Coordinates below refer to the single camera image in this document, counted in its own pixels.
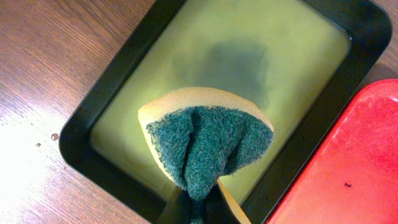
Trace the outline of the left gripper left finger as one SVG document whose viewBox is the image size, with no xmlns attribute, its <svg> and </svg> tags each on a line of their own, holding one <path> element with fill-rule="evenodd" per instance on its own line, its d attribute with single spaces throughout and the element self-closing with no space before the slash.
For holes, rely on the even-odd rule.
<svg viewBox="0 0 398 224">
<path fill-rule="evenodd" d="M 157 224 L 189 224 L 191 203 L 188 192 L 176 187 L 160 214 Z"/>
</svg>

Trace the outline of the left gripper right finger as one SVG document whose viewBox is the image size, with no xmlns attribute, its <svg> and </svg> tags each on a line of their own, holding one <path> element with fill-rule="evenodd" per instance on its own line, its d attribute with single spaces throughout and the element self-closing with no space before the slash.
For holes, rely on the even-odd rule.
<svg viewBox="0 0 398 224">
<path fill-rule="evenodd" d="M 204 201 L 205 224 L 239 224 L 218 185 L 215 185 Z"/>
</svg>

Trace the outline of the green yellow sponge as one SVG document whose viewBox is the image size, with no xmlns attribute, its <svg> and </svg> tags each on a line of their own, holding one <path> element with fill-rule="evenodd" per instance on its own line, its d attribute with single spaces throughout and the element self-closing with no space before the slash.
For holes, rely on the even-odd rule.
<svg viewBox="0 0 398 224">
<path fill-rule="evenodd" d="M 205 198 L 218 179 L 255 163 L 274 139 L 254 103 L 216 88 L 171 91 L 137 117 L 159 168 L 192 200 L 190 223 L 204 222 Z"/>
</svg>

